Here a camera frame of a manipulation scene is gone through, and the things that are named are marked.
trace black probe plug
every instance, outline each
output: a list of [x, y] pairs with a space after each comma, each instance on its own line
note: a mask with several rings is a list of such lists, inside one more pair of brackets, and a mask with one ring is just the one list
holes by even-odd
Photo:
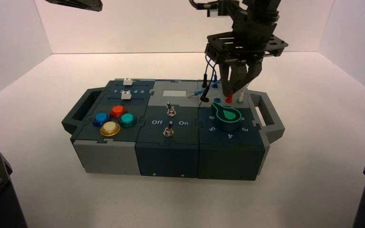
[[206, 95], [208, 94], [209, 92], [209, 89], [210, 89], [210, 86], [206, 86], [206, 89], [205, 91], [203, 92], [202, 96], [200, 97], [200, 100], [203, 101], [203, 102], [209, 102], [209, 98], [206, 97]]
[[205, 73], [203, 74], [202, 88], [206, 88], [207, 86], [208, 86], [208, 75]]

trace blank white label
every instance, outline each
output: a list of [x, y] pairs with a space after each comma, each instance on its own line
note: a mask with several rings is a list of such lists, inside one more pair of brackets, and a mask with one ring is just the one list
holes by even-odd
[[182, 90], [164, 90], [163, 96], [187, 96], [187, 91]]

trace dark blue panel section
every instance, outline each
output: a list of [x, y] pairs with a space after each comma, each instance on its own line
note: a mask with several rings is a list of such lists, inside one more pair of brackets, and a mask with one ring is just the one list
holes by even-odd
[[217, 128], [211, 108], [200, 108], [200, 154], [198, 178], [225, 180], [255, 180], [265, 148], [253, 125], [250, 109], [238, 109], [242, 120], [235, 132]]
[[[197, 177], [198, 109], [176, 106], [177, 115], [167, 116], [166, 107], [148, 106], [145, 123], [135, 145], [141, 175]], [[164, 129], [174, 122], [174, 136], [165, 137]]]
[[[150, 98], [149, 92], [153, 86], [154, 81], [134, 80], [134, 83], [129, 86], [124, 86], [122, 80], [110, 81], [85, 115], [79, 127], [80, 131], [72, 136], [72, 140], [93, 140], [105, 143], [105, 138], [111, 138], [114, 141], [135, 142], [139, 133], [139, 123], [132, 127], [121, 128], [115, 136], [104, 137], [100, 134], [100, 127], [95, 126], [93, 120], [98, 113], [109, 114], [114, 106], [123, 105], [128, 113], [140, 121], [145, 114]], [[132, 99], [121, 100], [123, 91], [130, 91]], [[118, 119], [111, 118], [111, 121], [117, 122]]]

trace yellow button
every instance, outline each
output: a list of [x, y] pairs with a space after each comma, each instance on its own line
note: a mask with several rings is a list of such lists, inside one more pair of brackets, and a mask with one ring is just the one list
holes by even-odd
[[100, 133], [103, 136], [114, 136], [116, 134], [118, 134], [118, 132], [120, 131], [121, 126], [113, 121], [107, 122], [105, 123], [101, 129], [100, 129]]

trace control panel box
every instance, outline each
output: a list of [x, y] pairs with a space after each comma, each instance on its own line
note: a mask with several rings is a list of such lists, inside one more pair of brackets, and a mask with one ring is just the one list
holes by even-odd
[[88, 89], [62, 124], [86, 172], [255, 180], [285, 129], [267, 94], [229, 101], [216, 84], [201, 103], [201, 85], [116, 79]]

